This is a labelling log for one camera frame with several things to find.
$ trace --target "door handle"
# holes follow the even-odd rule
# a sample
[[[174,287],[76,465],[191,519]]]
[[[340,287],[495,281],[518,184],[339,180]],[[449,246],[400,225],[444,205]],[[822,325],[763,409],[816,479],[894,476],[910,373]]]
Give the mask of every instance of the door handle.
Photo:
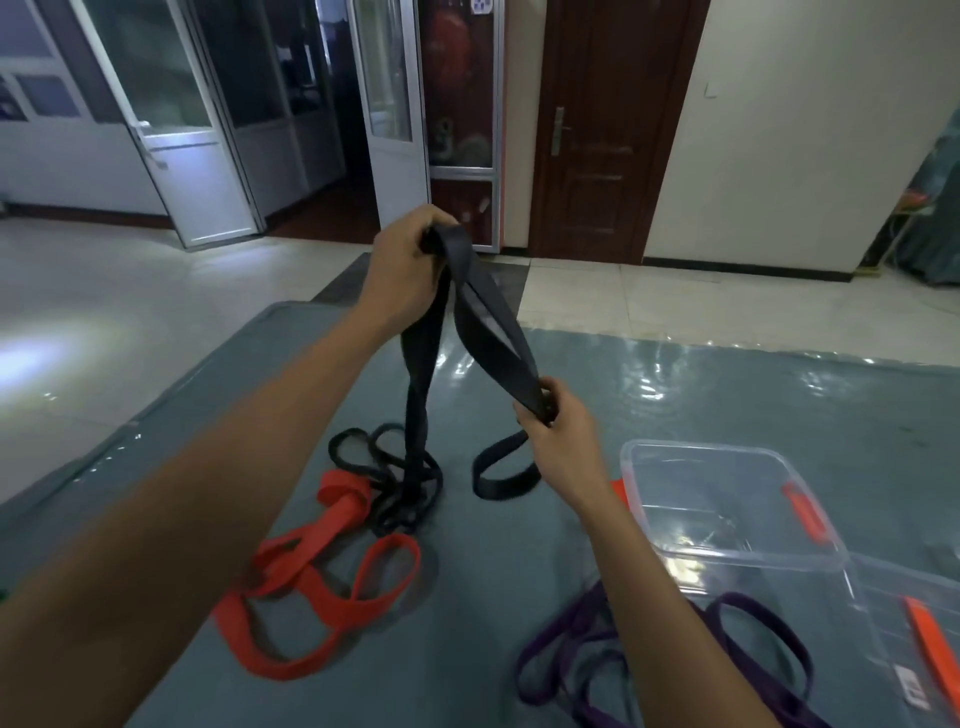
[[[140,133],[136,129],[131,129],[133,135],[133,143],[136,144],[137,149],[140,150],[140,155],[145,159],[149,159],[153,162],[158,169],[166,169],[167,163],[163,159],[157,158],[157,156],[147,149],[147,145],[143,143],[143,137],[140,136]]]
[[[560,143],[564,138],[564,129],[569,129],[569,127],[564,126],[565,113],[566,109],[564,107],[557,107],[553,112],[553,138],[550,140],[550,157],[560,156]]]

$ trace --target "hand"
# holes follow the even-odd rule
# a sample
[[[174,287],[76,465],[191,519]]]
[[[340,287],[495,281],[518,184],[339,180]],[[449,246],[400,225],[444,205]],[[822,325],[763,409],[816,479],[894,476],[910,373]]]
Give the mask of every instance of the hand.
[[[578,514],[598,497],[612,494],[603,464],[596,424],[589,410],[566,385],[551,376],[540,380],[557,401],[558,415],[544,425],[519,402],[514,402],[516,420],[530,436],[534,461],[543,479]]]
[[[370,269],[356,310],[377,324],[385,340],[426,313],[437,292],[443,263],[420,250],[423,232],[434,223],[456,225],[457,221],[438,207],[423,205],[373,239]]]

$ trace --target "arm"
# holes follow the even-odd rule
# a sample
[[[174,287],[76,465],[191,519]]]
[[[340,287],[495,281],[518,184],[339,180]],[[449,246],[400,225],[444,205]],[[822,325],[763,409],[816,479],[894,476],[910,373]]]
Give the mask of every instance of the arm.
[[[374,240],[360,301],[132,489],[0,607],[0,723],[121,725],[243,571],[370,357],[436,290],[414,210]]]
[[[590,538],[644,725],[778,728],[613,493],[583,403],[559,381],[543,383],[556,394],[556,422],[547,427],[519,404],[517,419],[530,435],[543,479],[573,508]]]

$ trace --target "aluminum door frame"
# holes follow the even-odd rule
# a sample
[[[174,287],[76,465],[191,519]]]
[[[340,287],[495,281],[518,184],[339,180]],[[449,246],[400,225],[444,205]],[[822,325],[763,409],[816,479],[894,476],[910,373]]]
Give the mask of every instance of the aluminum door frame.
[[[183,141],[187,144],[193,144],[197,143],[199,140],[203,140],[207,144],[216,143],[221,147],[228,162],[228,184],[236,185],[235,191],[239,192],[243,200],[246,201],[247,211],[250,215],[250,223],[248,225],[232,231],[225,231],[223,233],[205,236],[202,238],[202,242],[199,245],[189,244],[189,236],[184,235],[182,229],[177,223],[177,219],[173,210],[170,208],[167,200],[164,198],[163,188],[165,186],[165,182],[160,176],[162,173],[158,171],[159,165],[161,165],[162,162],[155,154],[155,151],[158,149],[175,146],[171,143],[171,137],[178,136],[180,134],[157,134],[156,137],[166,137],[166,139],[158,138],[155,142],[151,142],[150,137],[143,133],[139,124],[139,120],[136,117],[136,113],[133,111],[131,106],[130,99],[127,97],[127,92],[121,84],[119,76],[117,76],[116,69],[113,67],[113,62],[110,60],[107,49],[104,46],[103,41],[100,39],[100,35],[97,32],[95,24],[93,23],[93,19],[90,17],[89,12],[87,12],[83,0],[68,1],[70,3],[70,7],[73,9],[74,14],[77,16],[77,20],[80,23],[87,42],[90,44],[93,55],[100,65],[100,68],[104,73],[104,77],[107,79],[110,90],[113,92],[113,97],[116,100],[117,106],[120,108],[121,113],[123,114],[127,129],[130,132],[133,143],[136,145],[137,151],[143,159],[144,166],[146,167],[147,173],[150,175],[150,178],[154,183],[157,194],[159,194],[160,200],[164,203],[164,206],[167,207],[167,212],[170,214],[170,219],[173,222],[174,229],[182,247],[185,250],[197,250],[199,248],[205,248],[211,245],[223,244],[225,242],[244,240],[262,233],[265,230],[263,218],[260,216],[256,206],[252,202],[252,195],[250,194],[246,180],[242,179],[242,175],[239,172],[235,148],[232,146],[232,139],[228,140],[227,136],[224,134],[222,115],[224,108],[223,99],[219,97],[219,93],[216,94],[217,98],[214,98],[214,95],[210,93],[209,79],[212,78],[212,74],[209,68],[204,68],[204,65],[197,53],[195,41],[196,35],[191,34],[190,21],[185,17],[178,0],[165,0],[165,4],[171,14],[171,17],[173,18],[174,26],[177,29],[180,42],[183,46],[183,52],[187,57],[187,62],[190,65],[190,71],[193,74],[194,83],[196,83],[197,89],[200,92],[201,100],[204,103],[204,110],[206,111],[211,126],[211,129],[209,130],[194,130],[182,133],[184,136]]]
[[[376,191],[377,214],[380,217],[380,227],[385,228],[397,217],[408,210],[398,210],[401,206],[393,206],[387,199],[385,191],[378,189],[377,160],[380,157],[380,187],[384,182],[384,160],[402,159],[410,164],[409,175],[411,184],[422,185],[422,194],[414,189],[412,197],[418,199],[422,205],[430,202],[429,162],[426,151],[426,113],[423,108],[423,88],[420,75],[420,29],[418,27],[416,0],[397,0],[400,7],[400,26],[403,32],[403,59],[407,79],[407,105],[410,113],[410,141],[387,139],[373,134],[370,114],[370,103],[367,95],[367,74],[363,53],[360,47],[360,32],[357,27],[355,3],[357,0],[347,0],[347,13],[350,26],[350,38],[353,42],[353,57],[357,68],[357,81],[360,86],[360,102],[363,106],[364,128],[367,132],[367,146],[370,150],[371,169],[373,172],[373,189]]]

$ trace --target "white door frame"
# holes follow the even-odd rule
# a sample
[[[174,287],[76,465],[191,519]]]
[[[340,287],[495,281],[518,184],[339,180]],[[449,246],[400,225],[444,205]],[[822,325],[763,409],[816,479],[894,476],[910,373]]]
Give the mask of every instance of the white door frame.
[[[370,149],[373,188],[376,191],[380,226],[383,228],[412,207],[430,201],[430,178],[425,139],[426,115],[423,109],[420,77],[420,32],[417,21],[417,2],[416,0],[378,1],[385,5],[396,2],[400,11],[403,58],[406,65],[404,70],[407,81],[407,102],[410,113],[410,141],[384,138],[373,133],[370,103],[367,95],[367,74],[360,45],[360,31],[357,26],[355,8],[357,0],[347,0],[347,11],[350,36],[353,41],[353,57],[357,67],[357,81],[360,85],[360,102],[363,105],[364,127],[367,131],[367,145]],[[393,167],[393,171],[389,178],[385,180],[385,168],[390,166]],[[379,184],[377,179],[378,167],[381,178]],[[399,186],[403,187],[405,197],[402,201],[399,201],[399,204],[396,204],[393,198]]]
[[[179,134],[161,134],[157,137],[149,137],[143,133],[143,129],[141,128],[139,120],[137,119],[136,114],[133,111],[133,107],[131,106],[130,99],[127,97],[127,92],[120,83],[120,78],[117,76],[116,69],[113,67],[113,63],[110,60],[107,49],[104,47],[103,41],[100,39],[100,35],[93,23],[93,19],[86,10],[83,0],[69,0],[69,3],[74,11],[74,14],[77,16],[77,20],[80,23],[81,29],[84,31],[86,40],[90,44],[90,48],[93,51],[97,62],[100,64],[100,68],[104,73],[104,77],[107,79],[110,90],[113,92],[113,97],[117,102],[117,106],[120,108],[120,111],[123,114],[124,121],[126,122],[127,128],[131,133],[133,142],[136,144],[137,150],[140,153],[140,156],[143,158],[144,164],[147,168],[147,172],[153,180],[154,186],[156,187],[156,190],[160,194],[160,198],[162,200],[164,183],[161,181],[161,179],[159,179],[159,175],[161,174],[164,162],[158,158],[155,152],[162,145],[170,145],[171,142],[174,142],[172,137],[178,136]],[[240,228],[208,235],[191,244],[191,241],[187,239],[188,236],[184,235],[182,229],[178,225],[177,217],[174,214],[174,211],[171,209],[171,206],[167,204],[166,200],[163,200],[164,205],[167,207],[167,210],[170,213],[170,219],[173,222],[174,229],[177,231],[180,244],[184,249],[188,247],[196,249],[198,246],[215,245],[229,240],[242,239],[260,234],[264,230],[263,219],[257,212],[256,207],[252,205],[252,197],[248,194],[248,190],[244,184],[244,181],[241,180],[241,176],[237,171],[236,158],[233,155],[232,147],[228,143],[228,140],[224,134],[221,110],[217,105],[217,102],[220,102],[220,99],[217,99],[215,102],[207,86],[207,79],[212,78],[212,75],[208,69],[204,68],[200,58],[197,55],[194,44],[194,36],[191,35],[189,31],[189,22],[184,17],[182,8],[180,7],[178,1],[165,0],[165,3],[173,18],[178,36],[180,37],[180,42],[183,46],[183,52],[186,54],[187,62],[190,65],[194,82],[196,83],[197,89],[200,92],[201,99],[204,103],[204,108],[211,126],[211,129],[208,130],[196,130],[185,133],[183,135],[183,142],[186,144],[219,144],[221,146],[229,161],[229,179],[227,180],[227,184],[235,185],[235,191],[246,201],[250,215],[249,221],[242,221],[242,226]]]

